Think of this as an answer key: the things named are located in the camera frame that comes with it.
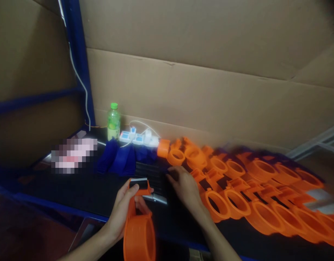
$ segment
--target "cardboard wall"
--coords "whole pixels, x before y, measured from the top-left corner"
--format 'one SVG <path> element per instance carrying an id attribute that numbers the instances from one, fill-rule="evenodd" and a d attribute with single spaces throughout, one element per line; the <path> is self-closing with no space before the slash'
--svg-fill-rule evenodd
<path id="1" fill-rule="evenodd" d="M 58 1 L 0 0 L 0 102 L 75 86 Z M 0 114 L 0 165 L 29 166 L 83 123 L 75 96 Z"/>
<path id="2" fill-rule="evenodd" d="M 334 125 L 331 1 L 80 5 L 98 124 L 118 102 L 163 133 L 280 152 Z"/>
<path id="3" fill-rule="evenodd" d="M 0 0 L 0 102 L 75 86 L 62 18 L 32 0 Z"/>

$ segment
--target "plastic bottle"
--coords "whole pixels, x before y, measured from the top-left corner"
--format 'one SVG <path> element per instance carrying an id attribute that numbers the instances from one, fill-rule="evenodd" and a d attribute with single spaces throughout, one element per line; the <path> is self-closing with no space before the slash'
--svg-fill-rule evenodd
<path id="1" fill-rule="evenodd" d="M 112 137 L 119 139 L 121 115 L 117 110 L 117 103 L 111 103 L 111 110 L 108 111 L 108 140 Z"/>

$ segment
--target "bottle label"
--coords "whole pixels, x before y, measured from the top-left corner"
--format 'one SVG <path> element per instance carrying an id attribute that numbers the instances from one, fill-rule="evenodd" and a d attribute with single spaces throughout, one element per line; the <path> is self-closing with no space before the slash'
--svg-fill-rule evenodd
<path id="1" fill-rule="evenodd" d="M 120 120 L 109 119 L 108 122 L 108 140 L 111 140 L 114 137 L 116 140 L 119 139 L 120 135 Z"/>

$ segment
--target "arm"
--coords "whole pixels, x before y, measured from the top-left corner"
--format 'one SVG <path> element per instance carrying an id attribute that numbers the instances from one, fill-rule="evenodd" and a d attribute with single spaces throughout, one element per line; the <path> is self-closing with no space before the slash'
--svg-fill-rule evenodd
<path id="1" fill-rule="evenodd" d="M 139 189 L 136 184 L 129 189 L 129 180 L 117 192 L 113 211 L 108 222 L 89 240 L 58 261 L 96 261 L 123 238 L 128 205 Z M 150 212 L 142 196 L 136 196 L 135 205 L 142 213 Z"/>
<path id="2" fill-rule="evenodd" d="M 197 184 L 191 174 L 181 166 L 171 167 L 168 171 L 174 174 L 174 177 L 167 174 L 168 180 L 171 182 L 181 202 L 200 225 L 214 260 L 241 260 L 214 224 L 208 210 L 202 204 Z"/>

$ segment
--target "white power strip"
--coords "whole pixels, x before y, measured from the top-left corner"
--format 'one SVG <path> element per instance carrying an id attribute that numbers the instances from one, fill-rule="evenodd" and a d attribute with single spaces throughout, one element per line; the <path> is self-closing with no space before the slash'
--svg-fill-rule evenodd
<path id="1" fill-rule="evenodd" d="M 135 145 L 145 145 L 151 148 L 157 148 L 159 146 L 159 138 L 151 134 L 151 130 L 147 129 L 142 134 L 136 133 L 136 128 L 131 127 L 131 131 L 122 131 L 119 141 L 130 143 Z"/>

